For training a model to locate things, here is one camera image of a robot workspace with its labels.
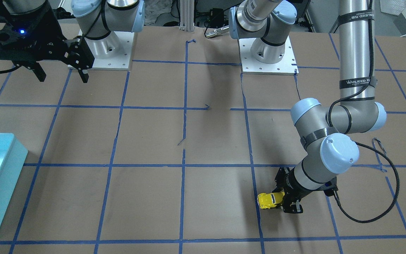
white mounting plate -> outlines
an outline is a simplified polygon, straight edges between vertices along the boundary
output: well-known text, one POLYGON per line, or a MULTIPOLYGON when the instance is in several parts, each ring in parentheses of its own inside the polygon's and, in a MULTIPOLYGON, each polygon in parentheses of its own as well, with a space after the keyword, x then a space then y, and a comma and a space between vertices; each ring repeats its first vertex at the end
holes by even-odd
POLYGON ((115 33, 123 48, 111 58, 95 58, 92 69, 108 69, 112 71, 129 71, 131 69, 135 32, 116 31, 115 33))
POLYGON ((286 39, 286 50, 281 61, 276 64, 265 64, 256 60, 250 48, 256 38, 239 39, 240 61, 242 63, 242 73, 249 74, 276 74, 276 75, 294 75, 299 73, 297 62, 295 61, 294 51, 290 44, 289 37, 286 39))

robotic arm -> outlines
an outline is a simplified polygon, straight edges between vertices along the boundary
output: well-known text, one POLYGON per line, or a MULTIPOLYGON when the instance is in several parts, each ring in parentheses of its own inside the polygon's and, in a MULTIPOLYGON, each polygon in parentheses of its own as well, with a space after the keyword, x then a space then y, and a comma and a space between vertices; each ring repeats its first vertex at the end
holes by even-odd
POLYGON ((140 32, 145 19, 143 0, 73 0, 72 9, 74 16, 53 10, 48 0, 0 0, 0 60, 32 70, 39 81, 46 74, 38 61, 59 60, 77 69, 86 83, 95 59, 127 55, 112 31, 140 32), (67 40, 58 19, 75 17, 84 38, 67 40))
POLYGON ((87 69, 94 61, 92 52, 84 40, 63 36, 58 16, 67 15, 53 10, 47 0, 0 0, 0 23, 4 24, 0 60, 32 70, 41 82, 46 74, 38 61, 60 60, 76 68, 86 83, 87 69))
MULTIPOLYGON (((284 3, 246 0, 237 9, 232 8, 231 36, 257 37, 251 51, 258 61, 275 63, 284 54, 284 48, 280 47, 293 24, 292 15, 286 14, 292 13, 292 8, 284 3)), ((377 79, 373 65, 373 17, 372 1, 368 6, 367 0, 340 0, 341 99, 330 107, 321 106, 314 98, 303 99, 293 106, 292 120, 308 155, 293 169, 279 169, 275 190, 258 195, 260 208, 302 213, 300 201, 311 192, 322 190, 327 196, 334 195, 336 176, 346 172, 359 158, 357 143, 346 134, 377 130, 385 124, 385 108, 374 97, 377 79)))
POLYGON ((250 48, 253 57, 275 64, 282 60, 296 16, 295 7, 287 1, 246 0, 230 10, 230 35, 233 39, 256 38, 250 48))

